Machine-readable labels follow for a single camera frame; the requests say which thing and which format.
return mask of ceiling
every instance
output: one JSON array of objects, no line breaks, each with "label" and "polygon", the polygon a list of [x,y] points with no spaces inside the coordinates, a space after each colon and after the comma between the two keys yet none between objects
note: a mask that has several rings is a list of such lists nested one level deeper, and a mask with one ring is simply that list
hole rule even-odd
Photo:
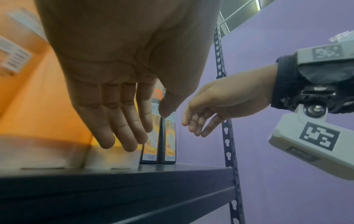
[{"label": "ceiling", "polygon": [[274,0],[224,0],[218,19],[219,24],[226,20],[226,22],[220,26],[222,37],[273,1]]}]

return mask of finger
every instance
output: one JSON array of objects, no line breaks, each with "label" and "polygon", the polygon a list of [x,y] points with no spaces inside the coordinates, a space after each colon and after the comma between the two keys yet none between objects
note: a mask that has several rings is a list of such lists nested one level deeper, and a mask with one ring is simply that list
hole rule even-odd
[{"label": "finger", "polygon": [[206,109],[200,116],[197,124],[197,128],[195,129],[195,136],[200,136],[202,133],[202,129],[209,118],[211,118],[214,113],[210,109]]},{"label": "finger", "polygon": [[187,98],[188,96],[177,96],[168,90],[165,93],[164,98],[161,100],[159,105],[159,113],[162,118],[167,118],[172,112],[176,111],[178,106]]},{"label": "finger", "polygon": [[205,138],[208,136],[219,124],[221,124],[225,119],[220,115],[215,115],[209,123],[206,125],[205,129],[202,131],[201,136]]},{"label": "finger", "polygon": [[198,111],[204,107],[208,107],[214,104],[216,101],[215,95],[212,94],[209,89],[203,91],[201,94],[194,96],[187,104],[183,117],[182,125],[187,126],[192,118]]},{"label": "finger", "polygon": [[119,106],[119,85],[104,84],[100,86],[100,90],[101,103],[113,133],[119,139],[125,151],[134,151],[138,147],[138,142]]},{"label": "finger", "polygon": [[138,105],[140,121],[147,133],[152,132],[151,96],[154,93],[156,81],[151,84],[139,83],[136,89],[136,104]]},{"label": "finger", "polygon": [[197,128],[197,124],[198,124],[198,120],[199,120],[199,114],[195,114],[192,118],[191,121],[188,125],[188,130],[192,133],[195,132],[196,128]]},{"label": "finger", "polygon": [[65,77],[71,103],[102,148],[114,145],[115,137],[100,102],[98,85]]},{"label": "finger", "polygon": [[121,109],[130,129],[133,131],[135,139],[139,144],[147,142],[148,135],[140,122],[138,112],[134,105],[136,84],[123,83],[120,85]]}]

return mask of purple wall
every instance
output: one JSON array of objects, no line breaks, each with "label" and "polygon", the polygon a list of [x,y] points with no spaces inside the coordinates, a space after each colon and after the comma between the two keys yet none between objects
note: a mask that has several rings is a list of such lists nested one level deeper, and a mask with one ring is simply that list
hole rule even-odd
[{"label": "purple wall", "polygon": [[[353,0],[276,0],[222,39],[229,75],[274,63],[278,56],[354,30]],[[215,80],[213,48],[200,87]],[[185,103],[178,110],[179,119]],[[284,111],[267,108],[234,119],[237,160],[246,222],[250,224],[354,223],[354,182],[330,176],[267,142]],[[330,116],[328,122],[354,130],[354,115]],[[178,162],[224,166],[221,128],[194,137],[178,127]],[[223,207],[196,223],[230,223]]]}]

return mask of product label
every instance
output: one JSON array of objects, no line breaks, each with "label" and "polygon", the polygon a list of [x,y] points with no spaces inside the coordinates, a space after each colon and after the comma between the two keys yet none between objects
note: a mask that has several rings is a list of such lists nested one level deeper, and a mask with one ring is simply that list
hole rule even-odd
[{"label": "product label", "polygon": [[32,57],[31,53],[2,36],[0,36],[0,51],[6,54],[4,58],[0,58],[0,66],[17,73]]},{"label": "product label", "polygon": [[40,20],[33,13],[24,9],[22,11],[11,12],[8,15],[38,34],[44,40],[47,40]]},{"label": "product label", "polygon": [[160,122],[161,116],[159,114],[160,100],[152,99],[152,124],[154,129],[148,133],[148,140],[144,146],[144,154],[142,160],[156,161],[157,160],[157,147],[159,144]]},{"label": "product label", "polygon": [[176,161],[176,112],[166,118],[165,161]]}]

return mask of black shelf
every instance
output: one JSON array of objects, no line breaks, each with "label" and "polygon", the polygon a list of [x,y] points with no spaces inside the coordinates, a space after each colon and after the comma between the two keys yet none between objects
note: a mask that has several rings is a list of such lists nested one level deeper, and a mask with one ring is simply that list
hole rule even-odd
[{"label": "black shelf", "polygon": [[0,189],[2,224],[187,224],[237,197],[232,168],[186,164],[0,172]]}]

